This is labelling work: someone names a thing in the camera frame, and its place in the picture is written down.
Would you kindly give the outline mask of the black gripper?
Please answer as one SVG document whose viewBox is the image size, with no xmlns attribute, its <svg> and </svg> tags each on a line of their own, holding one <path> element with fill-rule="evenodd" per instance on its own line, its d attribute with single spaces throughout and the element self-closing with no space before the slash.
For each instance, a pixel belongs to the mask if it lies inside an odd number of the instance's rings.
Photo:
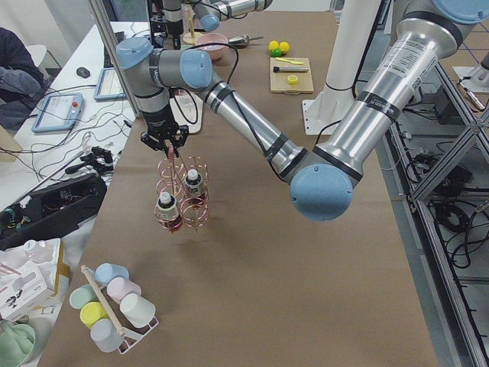
<svg viewBox="0 0 489 367">
<path fill-rule="evenodd" d="M 183 35 L 183 22 L 182 21 L 166 21 L 167 33 L 172 38 L 173 48 L 181 48 L 181 39 Z"/>
<path fill-rule="evenodd" d="M 164 151 L 169 156 L 170 147 L 179 157 L 189 135 L 188 125 L 178 125 L 172 112 L 143 113 L 147 131 L 141 133 L 141 141 L 154 151 Z"/>
</svg>

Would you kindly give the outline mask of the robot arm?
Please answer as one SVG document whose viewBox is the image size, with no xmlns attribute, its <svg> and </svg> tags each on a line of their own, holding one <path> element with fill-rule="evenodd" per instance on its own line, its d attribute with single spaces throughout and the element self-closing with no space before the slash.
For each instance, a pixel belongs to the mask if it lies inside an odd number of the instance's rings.
<svg viewBox="0 0 489 367">
<path fill-rule="evenodd" d="M 180 1 L 163 0 L 163 10 L 167 33 L 172 40 L 173 48 L 181 48 L 183 29 L 183 4 L 189 5 L 199 19 L 205 32 L 216 30 L 223 21 L 238 18 L 254 11 L 267 9 L 272 0 L 234 0 L 234 1 Z"/>
<path fill-rule="evenodd" d="M 213 70 L 202 50 L 164 50 L 145 37 L 122 41 L 117 62 L 147 124 L 142 141 L 154 150 L 176 144 L 178 124 L 169 90 L 187 88 L 252 143 L 290 185 L 295 209 L 329 221 L 350 206 L 363 164 L 436 63 L 453 55 L 471 29 L 488 17 L 486 1 L 410 1 L 397 39 L 329 140 L 308 151 L 242 99 Z"/>
</svg>

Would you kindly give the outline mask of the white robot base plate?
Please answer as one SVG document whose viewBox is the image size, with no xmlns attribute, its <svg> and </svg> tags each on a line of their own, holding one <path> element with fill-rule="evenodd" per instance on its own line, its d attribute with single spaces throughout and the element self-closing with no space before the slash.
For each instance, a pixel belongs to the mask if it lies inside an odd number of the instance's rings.
<svg viewBox="0 0 489 367">
<path fill-rule="evenodd" d="M 302 101 L 303 124 L 307 135 L 317 135 L 328 124 L 339 121 L 345 115 L 345 109 L 337 100 L 323 95 L 315 99 Z"/>
</svg>

